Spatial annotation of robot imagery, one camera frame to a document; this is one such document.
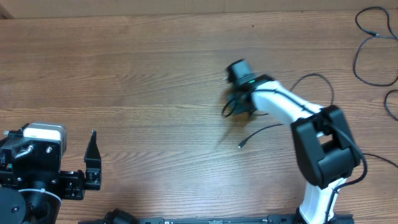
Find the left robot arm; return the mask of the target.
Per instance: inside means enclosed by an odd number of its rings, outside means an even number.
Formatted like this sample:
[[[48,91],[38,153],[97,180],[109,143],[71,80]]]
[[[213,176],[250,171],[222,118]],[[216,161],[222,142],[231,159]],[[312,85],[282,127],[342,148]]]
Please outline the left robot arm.
[[[101,188],[101,156],[92,132],[86,170],[61,170],[61,141],[8,131],[1,140],[1,223],[55,223],[64,200]]]

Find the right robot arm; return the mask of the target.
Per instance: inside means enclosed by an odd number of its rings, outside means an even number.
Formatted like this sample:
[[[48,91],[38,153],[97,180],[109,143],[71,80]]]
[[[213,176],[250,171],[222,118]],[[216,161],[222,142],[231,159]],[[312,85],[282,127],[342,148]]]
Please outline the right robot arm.
[[[307,184],[304,199],[294,214],[268,215],[264,223],[353,223],[352,215],[333,211],[343,187],[362,181],[348,181],[355,167],[367,162],[348,126],[343,111],[330,105],[308,102],[284,88],[277,80],[256,75],[245,59],[226,68],[232,84],[228,113],[263,111],[290,128],[298,167]]]

